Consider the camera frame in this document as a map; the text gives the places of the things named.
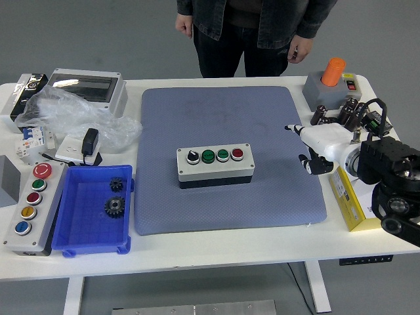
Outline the person's right hand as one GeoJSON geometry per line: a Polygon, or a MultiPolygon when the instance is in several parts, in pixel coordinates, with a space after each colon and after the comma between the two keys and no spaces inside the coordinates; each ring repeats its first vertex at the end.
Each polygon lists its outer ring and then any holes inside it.
{"type": "Polygon", "coordinates": [[[191,39],[193,36],[193,16],[177,14],[175,29],[187,38],[191,39]]]}

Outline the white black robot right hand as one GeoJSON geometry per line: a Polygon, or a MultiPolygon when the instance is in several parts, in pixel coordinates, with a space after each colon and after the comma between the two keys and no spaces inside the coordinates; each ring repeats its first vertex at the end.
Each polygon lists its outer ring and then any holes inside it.
{"type": "Polygon", "coordinates": [[[332,172],[337,163],[350,177],[357,178],[361,142],[338,123],[323,125],[286,125],[308,147],[310,157],[299,155],[302,166],[311,175],[332,172]]]}

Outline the person's left hand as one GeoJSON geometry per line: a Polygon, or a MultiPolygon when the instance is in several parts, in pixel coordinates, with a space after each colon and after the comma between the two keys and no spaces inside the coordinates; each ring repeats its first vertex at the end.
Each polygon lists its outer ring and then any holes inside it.
{"type": "Polygon", "coordinates": [[[290,42],[287,61],[292,64],[298,64],[302,62],[311,52],[313,42],[313,39],[307,39],[295,35],[290,42]]]}

